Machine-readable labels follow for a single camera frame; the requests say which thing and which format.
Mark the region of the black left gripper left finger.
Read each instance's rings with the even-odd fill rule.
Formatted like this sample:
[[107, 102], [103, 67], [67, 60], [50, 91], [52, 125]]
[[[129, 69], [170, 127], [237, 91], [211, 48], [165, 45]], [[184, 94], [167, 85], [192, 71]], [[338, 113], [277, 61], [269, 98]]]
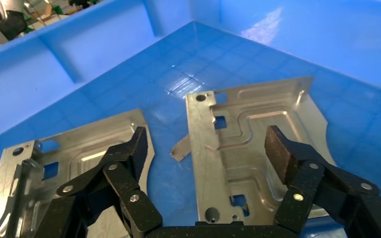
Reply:
[[109, 147], [95, 167], [57, 189], [34, 236], [85, 238], [110, 207], [132, 238], [162, 227], [161, 214], [138, 184], [147, 152], [146, 128], [139, 126], [129, 141]]

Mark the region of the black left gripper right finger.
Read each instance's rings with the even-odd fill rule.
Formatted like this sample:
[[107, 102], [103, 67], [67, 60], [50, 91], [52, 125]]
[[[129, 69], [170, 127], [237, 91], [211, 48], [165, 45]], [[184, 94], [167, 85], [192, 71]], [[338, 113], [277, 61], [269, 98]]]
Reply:
[[349, 238], [381, 238], [381, 195], [372, 182], [330, 164], [313, 146], [266, 129], [266, 155], [287, 186], [274, 223], [295, 236], [314, 205], [344, 227]]

